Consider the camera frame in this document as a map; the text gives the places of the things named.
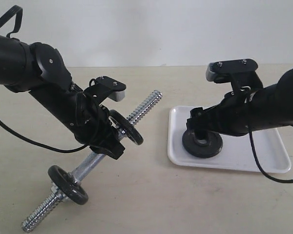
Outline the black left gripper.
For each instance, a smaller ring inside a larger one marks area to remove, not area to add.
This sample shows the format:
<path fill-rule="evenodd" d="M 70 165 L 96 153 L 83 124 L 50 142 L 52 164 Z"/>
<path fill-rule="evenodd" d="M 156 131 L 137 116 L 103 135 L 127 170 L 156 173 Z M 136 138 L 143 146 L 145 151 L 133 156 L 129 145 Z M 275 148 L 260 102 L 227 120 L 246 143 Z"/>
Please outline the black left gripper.
<path fill-rule="evenodd" d="M 95 94 L 78 92 L 76 95 L 75 139 L 97 154 L 117 160 L 123 155 L 125 147 L 116 139 L 116 130 L 109 120 L 109 110 L 101 106 L 111 92 Z"/>

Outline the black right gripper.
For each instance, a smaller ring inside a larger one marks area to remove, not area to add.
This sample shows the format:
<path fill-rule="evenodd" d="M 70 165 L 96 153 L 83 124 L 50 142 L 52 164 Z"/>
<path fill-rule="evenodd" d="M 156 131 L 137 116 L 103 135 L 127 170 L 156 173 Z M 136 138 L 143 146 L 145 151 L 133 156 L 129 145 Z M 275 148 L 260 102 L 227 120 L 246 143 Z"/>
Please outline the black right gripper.
<path fill-rule="evenodd" d="M 194 132 L 196 144 L 207 144 L 208 132 L 242 137 L 251 132 L 251 92 L 226 94 L 211 107 L 194 107 L 189 112 L 186 128 Z"/>

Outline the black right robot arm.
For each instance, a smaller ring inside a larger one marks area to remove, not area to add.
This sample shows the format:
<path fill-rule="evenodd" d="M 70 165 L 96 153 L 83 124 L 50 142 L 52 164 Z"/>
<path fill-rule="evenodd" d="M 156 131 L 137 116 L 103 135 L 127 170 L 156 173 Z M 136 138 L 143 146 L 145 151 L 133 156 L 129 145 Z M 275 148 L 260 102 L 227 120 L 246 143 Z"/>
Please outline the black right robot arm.
<path fill-rule="evenodd" d="M 207 109 L 190 111 L 187 134 L 205 137 L 217 133 L 242 137 L 249 132 L 293 125 L 293 68 L 276 84 L 224 95 L 222 101 Z"/>

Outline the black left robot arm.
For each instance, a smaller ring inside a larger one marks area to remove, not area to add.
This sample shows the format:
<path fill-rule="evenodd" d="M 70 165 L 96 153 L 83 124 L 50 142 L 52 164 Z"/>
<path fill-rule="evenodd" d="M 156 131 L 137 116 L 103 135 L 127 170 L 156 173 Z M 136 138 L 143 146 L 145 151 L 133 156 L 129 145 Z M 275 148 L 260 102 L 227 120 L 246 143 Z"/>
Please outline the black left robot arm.
<path fill-rule="evenodd" d="M 106 98 L 120 101 L 117 94 L 126 86 L 107 76 L 90 83 L 86 89 L 74 83 L 59 51 L 52 46 L 0 36 L 0 85 L 14 93 L 28 92 L 79 143 L 118 159 L 125 149 L 102 102 Z"/>

